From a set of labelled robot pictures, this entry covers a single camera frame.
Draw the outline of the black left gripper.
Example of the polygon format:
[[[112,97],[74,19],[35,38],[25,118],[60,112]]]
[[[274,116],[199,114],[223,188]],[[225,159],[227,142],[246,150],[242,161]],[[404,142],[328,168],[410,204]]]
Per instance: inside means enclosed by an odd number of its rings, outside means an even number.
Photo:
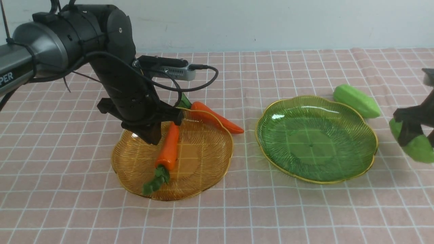
[[[161,140],[161,122],[180,126],[183,110],[161,102],[153,85],[132,66],[135,52],[91,55],[90,65],[107,91],[113,104],[108,113],[121,120],[123,129],[132,132],[149,145]]]

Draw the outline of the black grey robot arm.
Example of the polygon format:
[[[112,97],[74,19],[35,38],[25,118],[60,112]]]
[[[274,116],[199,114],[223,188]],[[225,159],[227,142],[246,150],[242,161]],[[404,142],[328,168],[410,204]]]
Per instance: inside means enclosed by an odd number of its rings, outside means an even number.
[[[211,85],[219,74],[186,60],[136,58],[130,17],[114,5],[70,0],[61,7],[52,0],[49,12],[34,13],[12,36],[3,6],[1,11],[6,32],[0,48],[1,108],[22,85],[65,79],[88,63],[109,95],[98,103],[99,111],[157,145],[162,122],[181,124],[183,94]]]

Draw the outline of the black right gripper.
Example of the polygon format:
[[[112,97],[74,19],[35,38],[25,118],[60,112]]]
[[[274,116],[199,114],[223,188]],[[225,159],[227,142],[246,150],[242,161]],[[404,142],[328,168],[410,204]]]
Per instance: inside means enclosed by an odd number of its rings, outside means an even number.
[[[434,90],[422,101],[422,103],[398,108],[393,117],[401,122],[400,133],[397,142],[400,147],[406,147],[413,139],[423,135],[422,125],[433,128],[434,125]],[[434,148],[434,129],[427,136],[431,147]]]

